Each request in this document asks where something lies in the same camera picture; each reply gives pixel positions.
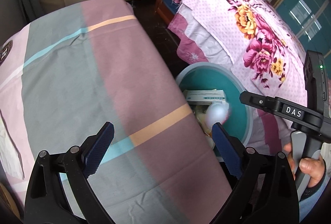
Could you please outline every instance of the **dark floor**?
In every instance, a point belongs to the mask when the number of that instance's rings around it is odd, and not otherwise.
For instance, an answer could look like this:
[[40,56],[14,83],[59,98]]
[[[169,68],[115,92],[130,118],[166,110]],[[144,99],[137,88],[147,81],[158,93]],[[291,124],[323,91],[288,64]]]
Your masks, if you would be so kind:
[[134,13],[161,54],[173,77],[176,77],[188,64],[177,56],[179,38],[167,29],[167,25],[154,12],[155,2],[156,0],[135,1]]

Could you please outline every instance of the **trash can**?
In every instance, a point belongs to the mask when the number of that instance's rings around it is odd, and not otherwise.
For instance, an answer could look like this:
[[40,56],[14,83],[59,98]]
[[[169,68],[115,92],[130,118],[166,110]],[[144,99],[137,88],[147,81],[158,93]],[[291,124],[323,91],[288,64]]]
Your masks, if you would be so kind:
[[247,145],[253,128],[252,108],[240,102],[239,96],[245,88],[230,71],[217,64],[199,62],[185,68],[176,83],[182,91],[223,90],[230,105],[230,115],[223,126],[229,135]]

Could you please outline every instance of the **white cloth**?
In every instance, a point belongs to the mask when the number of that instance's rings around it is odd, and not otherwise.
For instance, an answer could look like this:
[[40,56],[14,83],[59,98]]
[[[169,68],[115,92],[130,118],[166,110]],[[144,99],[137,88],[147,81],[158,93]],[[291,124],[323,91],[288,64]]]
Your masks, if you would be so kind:
[[24,179],[19,153],[10,138],[6,126],[0,116],[0,161],[6,174]]

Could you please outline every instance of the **blue sleeve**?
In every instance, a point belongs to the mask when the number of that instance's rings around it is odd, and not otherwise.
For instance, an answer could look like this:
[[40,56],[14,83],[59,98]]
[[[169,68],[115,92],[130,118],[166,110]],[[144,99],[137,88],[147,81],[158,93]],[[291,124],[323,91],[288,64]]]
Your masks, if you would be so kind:
[[317,203],[319,197],[321,197],[326,185],[329,182],[330,177],[325,175],[324,181],[319,188],[312,196],[309,198],[299,202],[299,209],[300,209],[300,222],[308,215],[310,210],[314,207],[315,203]]

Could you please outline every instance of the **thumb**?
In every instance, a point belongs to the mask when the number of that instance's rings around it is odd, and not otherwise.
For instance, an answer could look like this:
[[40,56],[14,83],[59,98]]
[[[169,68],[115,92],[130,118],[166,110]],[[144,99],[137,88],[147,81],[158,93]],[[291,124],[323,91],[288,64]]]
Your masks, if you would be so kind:
[[300,161],[299,167],[304,174],[311,176],[308,184],[309,188],[316,186],[324,175],[325,167],[323,158],[321,156],[318,160],[304,158]]

